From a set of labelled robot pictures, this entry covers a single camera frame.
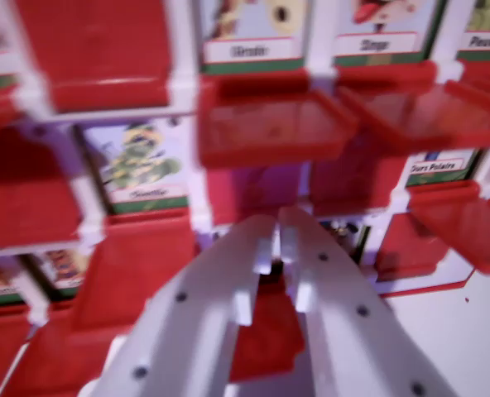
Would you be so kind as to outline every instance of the cartoon face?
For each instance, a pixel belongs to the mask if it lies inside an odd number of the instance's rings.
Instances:
[[[353,21],[387,24],[412,16],[425,0],[352,0]]]
[[[123,146],[128,157],[143,158],[152,153],[161,136],[148,125],[131,125],[125,133]]]
[[[306,0],[265,0],[271,24],[280,36],[292,36],[304,24]]]

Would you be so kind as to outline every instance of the red tray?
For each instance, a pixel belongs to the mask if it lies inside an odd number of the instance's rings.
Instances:
[[[79,208],[54,155],[0,129],[0,248],[77,240]]]
[[[430,275],[449,246],[409,213],[392,217],[376,257],[377,281]]]
[[[16,0],[59,112],[168,104],[162,0]]]
[[[396,153],[490,146],[490,94],[465,83],[339,87],[338,92]]]
[[[302,72],[212,78],[199,104],[199,158],[209,169],[331,159],[358,129]]]

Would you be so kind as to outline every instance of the screw hole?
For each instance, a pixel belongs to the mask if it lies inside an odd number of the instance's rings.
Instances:
[[[420,382],[414,382],[411,385],[413,395],[423,396],[425,395],[425,387]]]
[[[142,379],[147,375],[147,368],[145,366],[137,366],[133,372],[132,376],[135,379]]]
[[[276,19],[280,22],[285,22],[287,20],[287,10],[285,7],[277,7],[275,10]]]
[[[178,117],[171,117],[168,122],[172,127],[177,127],[180,124],[180,119]]]
[[[356,310],[361,317],[368,317],[370,315],[370,310],[364,304],[360,304]]]
[[[184,302],[185,300],[188,299],[188,294],[186,292],[179,292],[176,296],[175,296],[175,300],[177,302]]]

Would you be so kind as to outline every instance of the red flap door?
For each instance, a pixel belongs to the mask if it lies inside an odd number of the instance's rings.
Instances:
[[[160,0],[16,0],[60,112],[167,104]]]
[[[490,274],[490,199],[479,198],[471,181],[420,188],[412,190],[412,215],[473,267]]]

